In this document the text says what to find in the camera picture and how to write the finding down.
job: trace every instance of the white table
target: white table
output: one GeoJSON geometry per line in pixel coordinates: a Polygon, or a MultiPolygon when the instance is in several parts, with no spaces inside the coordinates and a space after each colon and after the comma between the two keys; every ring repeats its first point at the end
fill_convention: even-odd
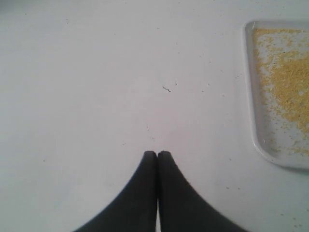
{"type": "Polygon", "coordinates": [[[2,1],[0,231],[78,228],[145,150],[163,149],[238,225],[308,231],[308,174],[254,150],[241,47],[246,22],[308,9],[306,0],[2,1]]]}

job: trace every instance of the white tray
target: white tray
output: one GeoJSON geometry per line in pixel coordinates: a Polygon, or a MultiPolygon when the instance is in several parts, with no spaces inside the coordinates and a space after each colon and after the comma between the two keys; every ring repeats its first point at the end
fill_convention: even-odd
{"type": "Polygon", "coordinates": [[[290,123],[281,116],[267,110],[269,103],[262,104],[260,91],[260,77],[256,71],[256,58],[254,50],[257,49],[261,57],[266,57],[269,49],[265,49],[267,43],[255,43],[253,30],[259,29],[299,29],[303,32],[293,34],[293,44],[288,46],[280,37],[282,32],[272,34],[276,47],[282,47],[284,51],[289,49],[299,49],[299,51],[309,50],[308,44],[305,46],[296,45],[299,41],[308,38],[309,41],[309,21],[252,21],[243,28],[243,39],[245,43],[245,62],[247,67],[247,89],[249,97],[250,118],[253,143],[256,150],[266,160],[284,167],[309,169],[309,156],[301,152],[302,149],[309,149],[308,139],[303,139],[303,135],[296,128],[296,123],[290,123]]]}

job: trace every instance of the debris speck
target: debris speck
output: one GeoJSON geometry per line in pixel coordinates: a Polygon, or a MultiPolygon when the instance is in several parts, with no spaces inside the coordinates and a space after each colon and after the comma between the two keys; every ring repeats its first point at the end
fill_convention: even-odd
{"type": "Polygon", "coordinates": [[[162,86],[162,88],[165,89],[165,90],[168,91],[168,92],[171,92],[171,90],[170,90],[169,88],[166,88],[166,87],[164,87],[164,86],[162,86]]]}

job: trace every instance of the white surface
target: white surface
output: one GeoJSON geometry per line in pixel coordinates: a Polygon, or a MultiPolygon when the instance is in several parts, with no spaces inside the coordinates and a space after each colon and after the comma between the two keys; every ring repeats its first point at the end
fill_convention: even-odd
{"type": "Polygon", "coordinates": [[[298,51],[301,54],[308,52],[309,48],[306,46],[298,46],[302,39],[307,41],[309,37],[309,21],[298,20],[271,20],[271,21],[253,21],[248,23],[243,29],[244,42],[246,47],[246,65],[248,67],[247,74],[247,89],[248,98],[250,99],[250,117],[251,127],[253,133],[253,142],[256,150],[268,161],[280,166],[309,169],[309,156],[306,154],[293,152],[295,149],[308,149],[308,139],[303,138],[303,133],[297,128],[296,123],[291,123],[286,119],[279,116],[272,106],[276,105],[275,100],[267,96],[266,104],[262,104],[261,89],[259,75],[256,73],[256,58],[254,57],[254,50],[257,49],[260,57],[266,58],[263,62],[267,62],[269,55],[278,57],[276,53],[270,52],[272,48],[282,48],[284,51],[298,51]],[[253,42],[253,30],[256,28],[261,29],[301,29],[302,33],[274,33],[264,36],[267,38],[271,36],[274,38],[275,46],[266,49],[264,45],[257,45],[253,42]],[[287,43],[282,39],[283,36],[288,36],[293,40],[294,45],[286,46],[287,43]]]}
{"type": "Polygon", "coordinates": [[[1,231],[76,229],[148,149],[170,150],[201,196],[242,227],[308,231],[308,174],[254,149],[241,47],[246,22],[302,18],[308,8],[306,0],[1,1],[1,231]]]}

